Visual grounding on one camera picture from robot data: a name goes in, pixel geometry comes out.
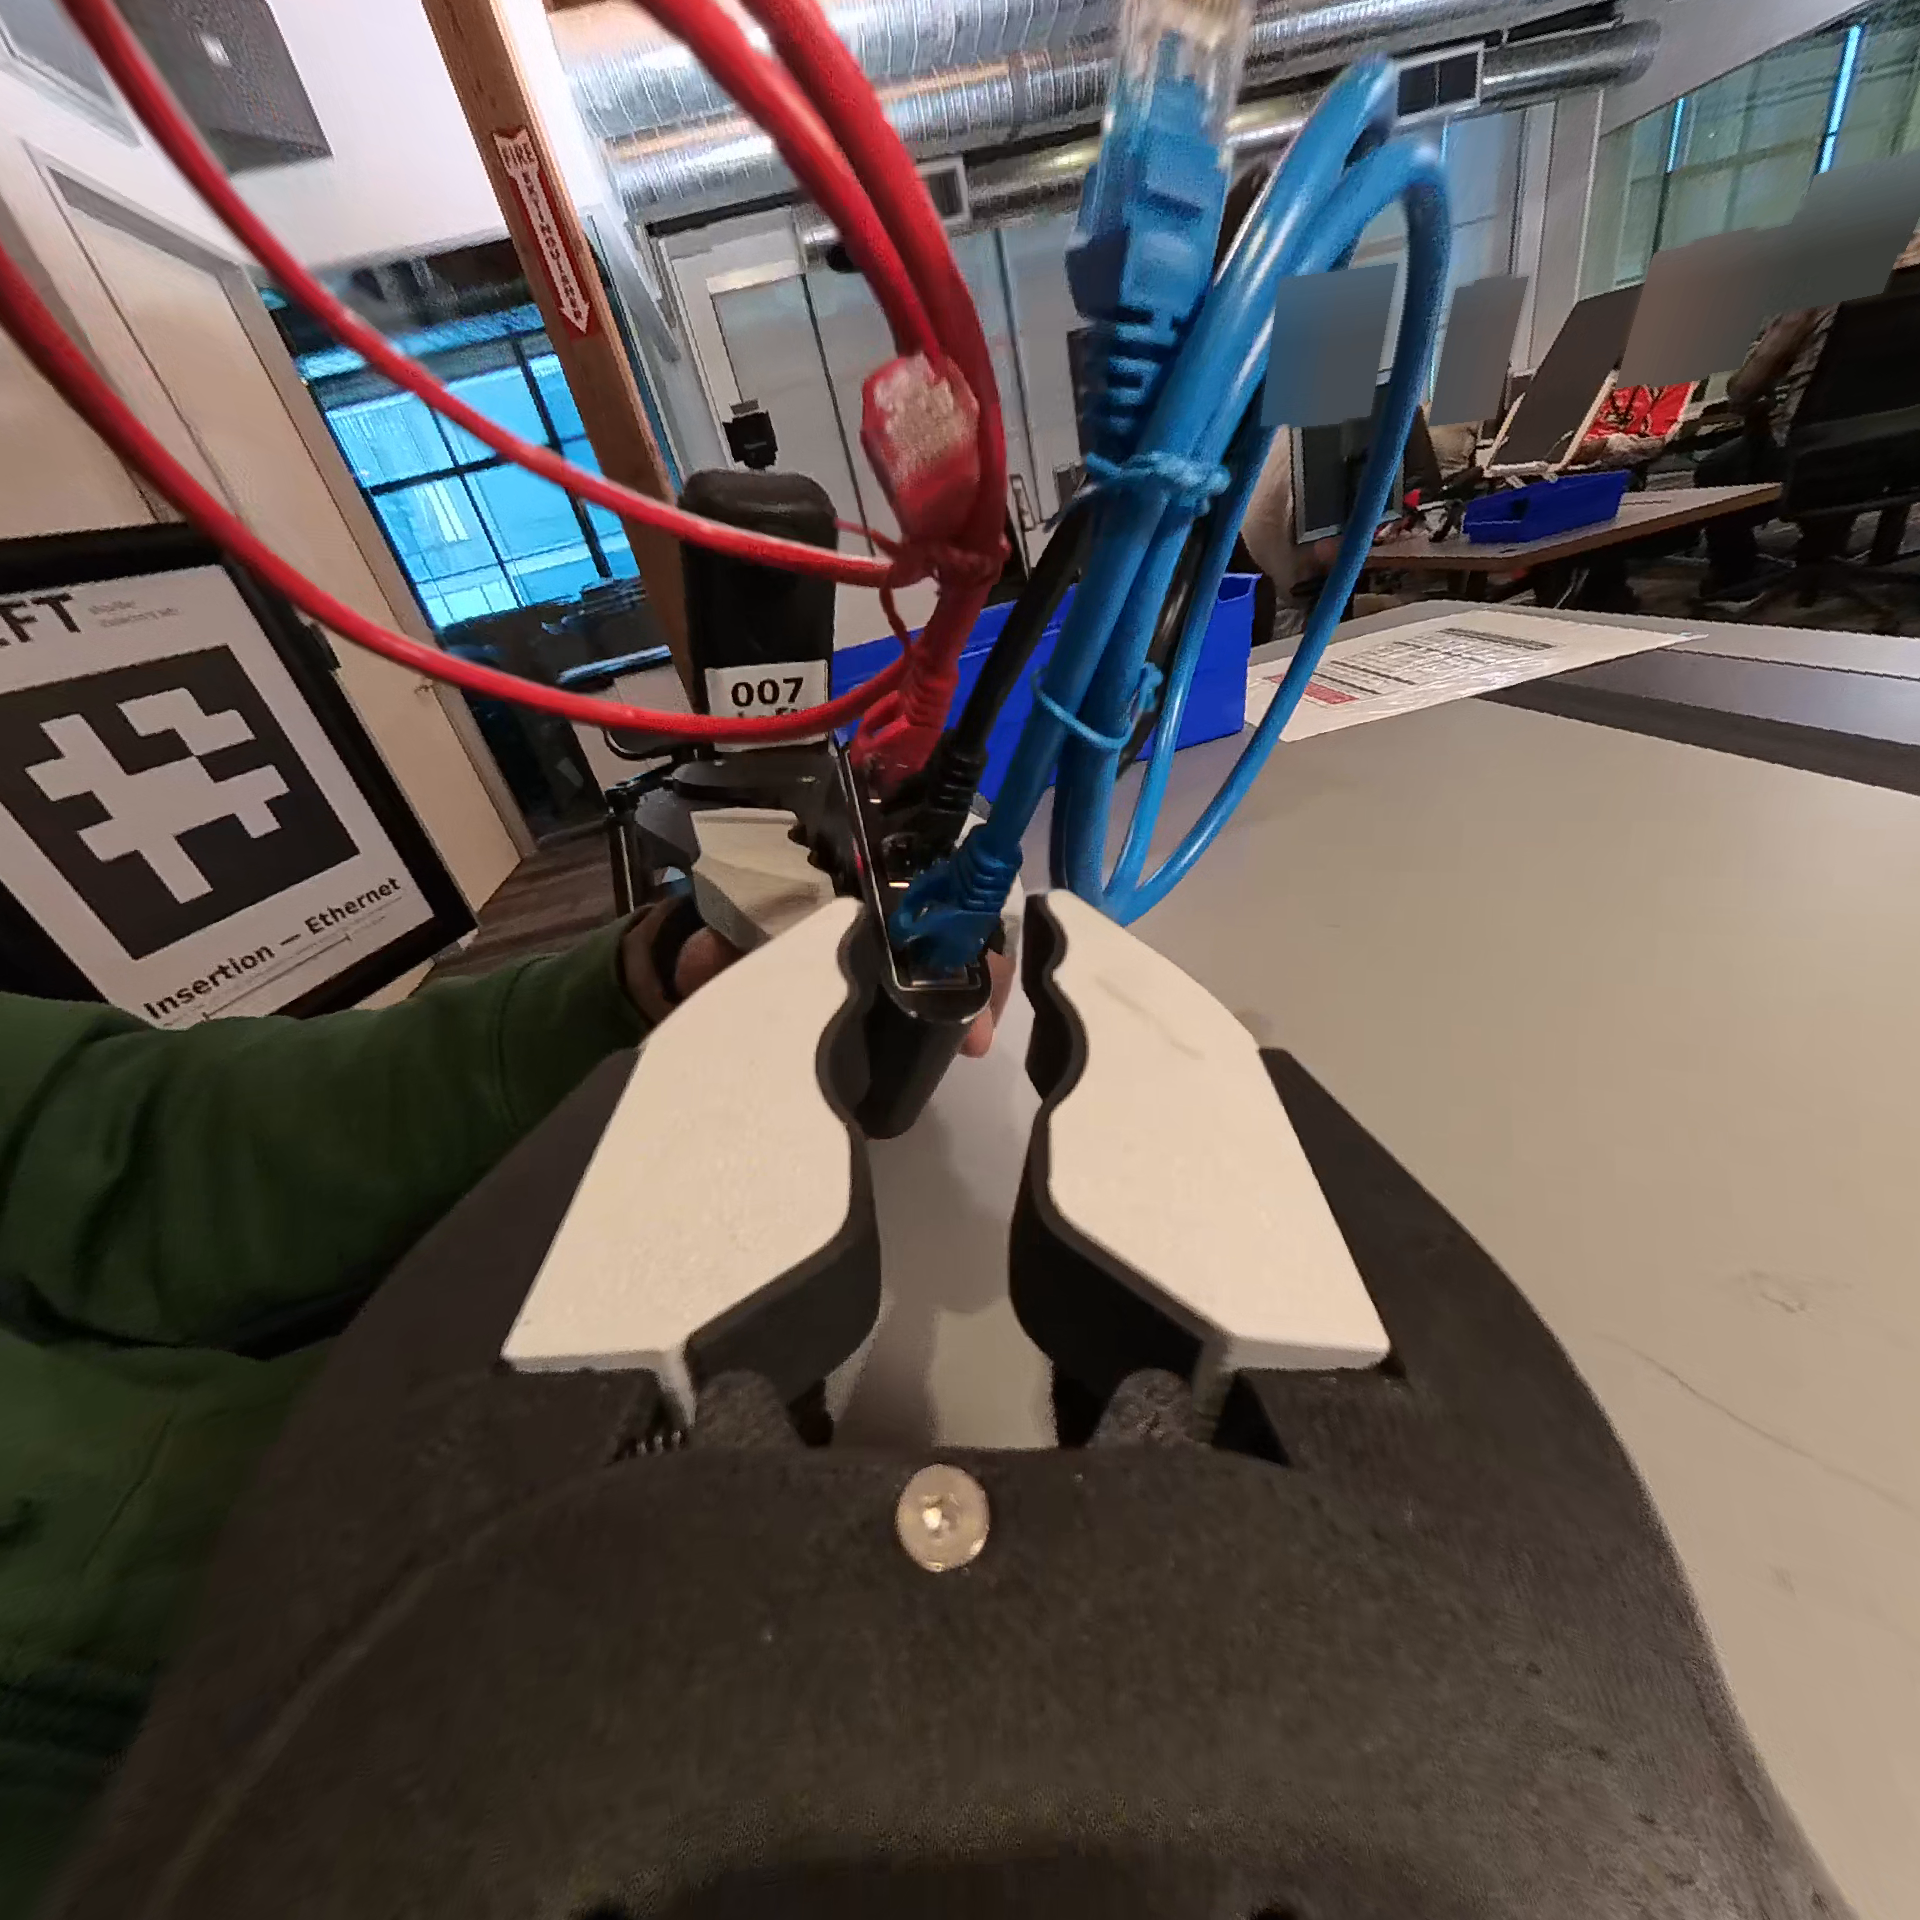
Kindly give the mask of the framed marker sign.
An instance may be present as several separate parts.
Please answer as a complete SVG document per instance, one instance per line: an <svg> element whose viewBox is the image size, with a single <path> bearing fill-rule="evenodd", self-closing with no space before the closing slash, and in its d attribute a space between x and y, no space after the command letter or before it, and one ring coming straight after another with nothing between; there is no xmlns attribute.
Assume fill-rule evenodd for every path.
<svg viewBox="0 0 1920 1920"><path fill-rule="evenodd" d="M179 521L4 542L4 990L327 1017L476 927L284 593Z"/></svg>

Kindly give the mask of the blue plastic bin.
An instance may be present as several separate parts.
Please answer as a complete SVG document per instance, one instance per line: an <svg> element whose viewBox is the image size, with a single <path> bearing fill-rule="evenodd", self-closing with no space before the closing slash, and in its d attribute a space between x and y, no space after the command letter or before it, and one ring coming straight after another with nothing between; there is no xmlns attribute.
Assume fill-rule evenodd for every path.
<svg viewBox="0 0 1920 1920"><path fill-rule="evenodd" d="M1214 738L1233 738L1243 728L1243 706L1248 706L1248 675L1251 675L1251 647L1254 647L1254 611L1256 611L1256 587L1263 574L1256 573L1227 573L1214 608L1210 624L1204 629L1204 643L1197 652L1195 675L1189 684L1189 702L1182 707L1182 725L1177 736L1177 748L1207 743ZM1024 728L1024 716L1032 713L1032 675L1047 662L1055 641L1061 635L1066 613L1071 611L1074 591L1066 593L1061 608L1047 619L1040 647L1035 667L1018 679L1010 702L999 707L994 736L988 736L988 759L987 773L979 779L979 795L996 799L1004 773L1016 753L1018 736ZM948 707L948 722L954 722L994 652L996 638L1004 635L1016 601L994 603L973 624L965 638L956 692ZM829 662L829 696L838 699L862 684L873 684L884 667L901 656L898 641L864 641L858 647L835 650Z"/></svg>

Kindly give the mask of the person's left forearm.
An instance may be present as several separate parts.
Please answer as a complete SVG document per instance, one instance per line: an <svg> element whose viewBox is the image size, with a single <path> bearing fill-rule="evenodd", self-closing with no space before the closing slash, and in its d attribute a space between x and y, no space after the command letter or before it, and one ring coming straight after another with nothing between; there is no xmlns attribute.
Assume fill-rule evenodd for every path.
<svg viewBox="0 0 1920 1920"><path fill-rule="evenodd" d="M668 1013L667 923L315 1020L4 995L4 1333L243 1351L315 1329Z"/></svg>

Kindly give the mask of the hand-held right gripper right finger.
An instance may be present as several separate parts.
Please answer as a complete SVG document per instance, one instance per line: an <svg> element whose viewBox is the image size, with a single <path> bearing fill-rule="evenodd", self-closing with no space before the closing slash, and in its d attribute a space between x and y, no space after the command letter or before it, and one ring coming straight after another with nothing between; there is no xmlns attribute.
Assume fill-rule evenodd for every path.
<svg viewBox="0 0 1920 1920"><path fill-rule="evenodd" d="M1071 890L1030 899L1023 990L1010 1295L1067 1398L1169 1373L1217 1414L1251 1373L1377 1368L1380 1314L1251 1030Z"/></svg>

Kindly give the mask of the black office chair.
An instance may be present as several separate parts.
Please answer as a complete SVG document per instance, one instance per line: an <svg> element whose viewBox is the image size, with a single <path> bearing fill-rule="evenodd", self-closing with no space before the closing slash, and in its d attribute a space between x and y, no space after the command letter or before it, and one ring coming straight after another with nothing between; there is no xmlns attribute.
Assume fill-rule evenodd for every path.
<svg viewBox="0 0 1920 1920"><path fill-rule="evenodd" d="M1917 579L1898 568L1917 505L1917 280L1848 299L1795 406L1782 514L1803 531L1788 587L1844 598L1891 635Z"/></svg>

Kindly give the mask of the wooden post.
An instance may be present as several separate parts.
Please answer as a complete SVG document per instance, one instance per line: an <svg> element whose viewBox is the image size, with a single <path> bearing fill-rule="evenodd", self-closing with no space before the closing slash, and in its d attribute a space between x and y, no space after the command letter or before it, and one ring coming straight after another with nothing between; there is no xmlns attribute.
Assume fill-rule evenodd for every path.
<svg viewBox="0 0 1920 1920"><path fill-rule="evenodd" d="M466 130L472 135L476 156L515 246L521 276L538 305L548 342L560 352L602 473L630 494L674 505L679 482L668 478L668 465L648 417L635 355L620 339L616 309L598 270L582 217L587 205L602 205L603 185L595 156L587 155L587 137L548 33L548 7L426 2L426 21L444 59ZM595 334L587 339L564 328L530 239L521 205L515 201L494 151L494 130L515 127L533 130L560 217L577 247L586 286L595 305Z"/></svg>

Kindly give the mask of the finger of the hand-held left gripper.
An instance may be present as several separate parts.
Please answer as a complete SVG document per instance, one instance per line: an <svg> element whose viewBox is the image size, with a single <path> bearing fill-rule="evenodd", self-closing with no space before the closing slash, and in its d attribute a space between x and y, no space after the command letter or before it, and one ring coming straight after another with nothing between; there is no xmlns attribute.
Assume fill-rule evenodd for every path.
<svg viewBox="0 0 1920 1920"><path fill-rule="evenodd" d="M696 810L692 840L692 902L729 947L764 947L835 899L785 807Z"/></svg>

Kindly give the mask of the person's left hand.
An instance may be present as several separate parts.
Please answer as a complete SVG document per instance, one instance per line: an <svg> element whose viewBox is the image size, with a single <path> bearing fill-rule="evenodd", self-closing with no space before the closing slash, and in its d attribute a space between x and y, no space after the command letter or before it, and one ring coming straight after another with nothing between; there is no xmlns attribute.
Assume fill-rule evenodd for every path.
<svg viewBox="0 0 1920 1920"><path fill-rule="evenodd" d="M692 890L674 890L635 913L616 942L616 987L644 1033L654 1033L688 995L742 961L724 933L709 927Z"/></svg>

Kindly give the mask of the red arrow sign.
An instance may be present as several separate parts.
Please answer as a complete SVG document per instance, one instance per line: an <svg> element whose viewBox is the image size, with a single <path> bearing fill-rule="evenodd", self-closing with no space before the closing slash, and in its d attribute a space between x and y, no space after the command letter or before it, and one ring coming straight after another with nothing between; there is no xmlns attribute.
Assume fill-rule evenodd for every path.
<svg viewBox="0 0 1920 1920"><path fill-rule="evenodd" d="M521 220L553 286L553 299L564 328L587 339L595 334L595 305L586 286L577 247L570 246L570 234L560 217L543 151L530 127L494 130L494 151L515 194L515 201L521 205Z"/></svg>

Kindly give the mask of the black wall speaker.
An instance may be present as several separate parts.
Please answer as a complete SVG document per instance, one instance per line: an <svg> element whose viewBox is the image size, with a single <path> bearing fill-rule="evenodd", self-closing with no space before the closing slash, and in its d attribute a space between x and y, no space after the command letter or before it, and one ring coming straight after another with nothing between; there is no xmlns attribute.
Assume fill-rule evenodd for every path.
<svg viewBox="0 0 1920 1920"><path fill-rule="evenodd" d="M267 2L121 2L224 172L332 156Z"/></svg>

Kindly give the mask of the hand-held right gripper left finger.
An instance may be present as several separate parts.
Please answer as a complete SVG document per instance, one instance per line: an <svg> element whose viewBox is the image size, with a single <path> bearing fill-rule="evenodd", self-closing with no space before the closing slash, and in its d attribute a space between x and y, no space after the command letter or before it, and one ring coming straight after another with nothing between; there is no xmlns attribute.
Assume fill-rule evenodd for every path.
<svg viewBox="0 0 1920 1920"><path fill-rule="evenodd" d="M679 1417L729 1373L803 1402L877 1320L868 1150L838 1088L873 987L835 899L698 987L641 1047L500 1349L648 1373Z"/></svg>

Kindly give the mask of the small monitor on pole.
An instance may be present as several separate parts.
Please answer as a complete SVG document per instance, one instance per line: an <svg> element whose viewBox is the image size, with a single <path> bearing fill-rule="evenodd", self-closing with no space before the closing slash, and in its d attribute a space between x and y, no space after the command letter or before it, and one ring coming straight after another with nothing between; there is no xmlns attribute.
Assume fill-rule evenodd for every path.
<svg viewBox="0 0 1920 1920"><path fill-rule="evenodd" d="M1338 539L1355 514L1374 421L1295 426L1290 432L1294 539Z"/></svg>

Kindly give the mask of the metal ventilation duct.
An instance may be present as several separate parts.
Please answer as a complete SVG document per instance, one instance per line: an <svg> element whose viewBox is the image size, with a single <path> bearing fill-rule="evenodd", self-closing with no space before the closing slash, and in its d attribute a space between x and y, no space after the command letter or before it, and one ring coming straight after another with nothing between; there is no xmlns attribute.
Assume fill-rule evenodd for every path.
<svg viewBox="0 0 1920 1920"><path fill-rule="evenodd" d="M914 156L996 155L1096 127L1116 2L829 2L829 27ZM574 111L628 220L654 226L800 194L775 139L648 15L548 14ZM1639 81L1657 21L1623 2L1254 2L1240 88L1321 77L1361 57L1481 48L1480 101Z"/></svg>

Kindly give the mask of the blue bin on table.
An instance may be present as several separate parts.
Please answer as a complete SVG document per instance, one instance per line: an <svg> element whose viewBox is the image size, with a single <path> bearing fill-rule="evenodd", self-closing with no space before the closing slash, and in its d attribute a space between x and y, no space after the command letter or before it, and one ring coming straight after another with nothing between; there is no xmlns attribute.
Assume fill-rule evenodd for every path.
<svg viewBox="0 0 1920 1920"><path fill-rule="evenodd" d="M1501 488L1466 504L1460 531L1469 546L1525 546L1612 521L1633 473L1571 470L1525 488Z"/></svg>

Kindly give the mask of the black network switch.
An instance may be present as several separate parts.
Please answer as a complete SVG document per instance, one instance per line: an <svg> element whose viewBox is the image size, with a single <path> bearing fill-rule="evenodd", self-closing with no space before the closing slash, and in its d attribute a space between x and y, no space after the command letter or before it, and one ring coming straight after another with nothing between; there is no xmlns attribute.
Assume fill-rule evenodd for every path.
<svg viewBox="0 0 1920 1920"><path fill-rule="evenodd" d="M962 962L923 957L910 933L898 931L910 873L893 850L882 807L856 772L846 743L829 743L835 777L833 827L838 834L841 879L858 902L856 957L864 968L858 1017L858 1055L864 1061L856 1124L868 1139L906 1136L930 1104L956 1061L962 1037L988 1009L988 953L1006 953L1006 933L979 942Z"/></svg>

